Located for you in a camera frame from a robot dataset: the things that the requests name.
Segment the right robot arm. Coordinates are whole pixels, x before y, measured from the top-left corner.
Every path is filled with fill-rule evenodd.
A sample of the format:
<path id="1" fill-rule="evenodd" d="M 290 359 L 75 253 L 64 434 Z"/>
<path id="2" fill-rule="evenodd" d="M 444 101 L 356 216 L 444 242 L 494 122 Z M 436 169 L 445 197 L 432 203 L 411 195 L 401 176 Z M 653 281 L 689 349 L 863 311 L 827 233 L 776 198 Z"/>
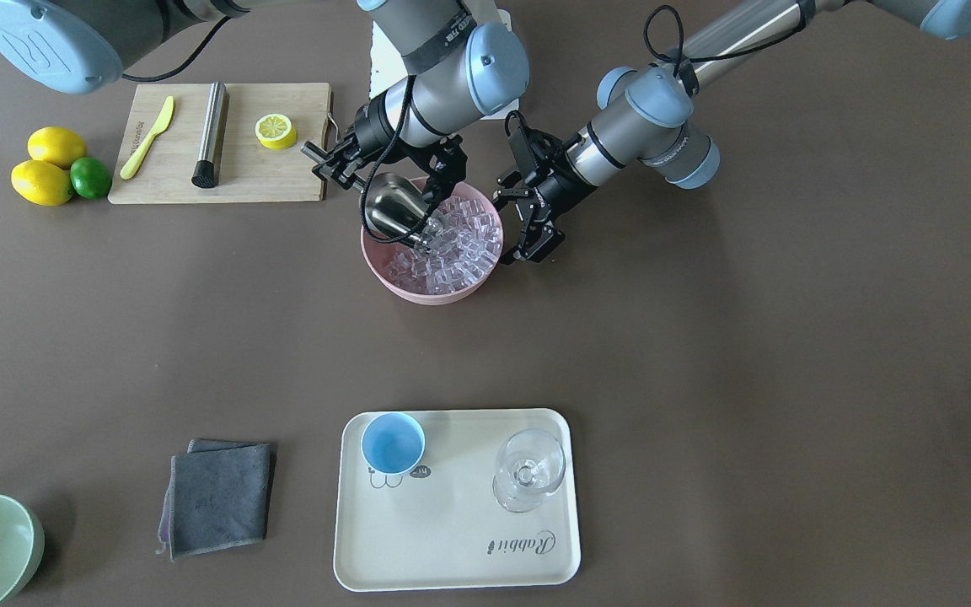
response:
<path id="1" fill-rule="evenodd" d="M 527 91 L 520 39 L 464 1 L 362 1 L 358 7 L 400 54 L 407 76 L 359 108 L 331 150 L 305 143 L 313 173 L 358 188 L 358 170 L 409 158 L 429 192 L 466 176 L 458 133 Z M 259 1 L 0 1 L 0 53 L 26 76 L 66 94 L 89 94 L 193 24 L 216 26 Z"/>

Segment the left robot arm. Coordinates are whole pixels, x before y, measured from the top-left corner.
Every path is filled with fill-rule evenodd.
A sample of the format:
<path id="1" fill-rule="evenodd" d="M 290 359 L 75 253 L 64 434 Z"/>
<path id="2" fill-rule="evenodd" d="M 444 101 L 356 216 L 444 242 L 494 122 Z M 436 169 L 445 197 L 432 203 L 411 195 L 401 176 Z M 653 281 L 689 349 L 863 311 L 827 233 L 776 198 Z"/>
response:
<path id="1" fill-rule="evenodd" d="M 693 35 L 675 16 L 678 41 L 666 51 L 645 41 L 651 64 L 609 70 L 597 87 L 598 113 L 566 138 L 528 126 L 513 110 L 504 122 L 515 158 L 497 178 L 493 204 L 515 204 L 518 241 L 503 265 L 550 257 L 564 234 L 555 220 L 625 166 L 640 163 L 675 187 L 708 184 L 721 162 L 713 139 L 691 123 L 694 97 L 729 69 L 794 37 L 840 1 L 744 1 Z"/>

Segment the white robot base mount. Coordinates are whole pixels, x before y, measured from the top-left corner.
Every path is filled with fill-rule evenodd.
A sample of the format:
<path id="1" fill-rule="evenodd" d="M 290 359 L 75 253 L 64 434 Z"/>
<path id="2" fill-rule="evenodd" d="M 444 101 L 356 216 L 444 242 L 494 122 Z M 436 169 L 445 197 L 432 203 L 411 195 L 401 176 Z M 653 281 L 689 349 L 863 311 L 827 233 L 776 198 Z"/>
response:
<path id="1" fill-rule="evenodd" d="M 488 15 L 485 1 L 470 1 L 469 7 L 476 19 Z M 497 8 L 496 20 L 500 20 L 508 30 L 513 31 L 510 11 L 505 8 Z M 367 93 L 369 99 L 374 99 L 389 86 L 407 76 L 400 54 L 394 48 L 393 43 L 389 41 L 389 38 L 386 37 L 386 34 L 378 27 L 378 24 L 375 23 L 373 23 L 373 45 L 370 49 L 370 59 L 369 93 Z M 514 99 L 506 106 L 494 111 L 493 114 L 482 116 L 481 120 L 502 120 L 507 112 L 519 109 L 519 103 L 519 99 Z"/>

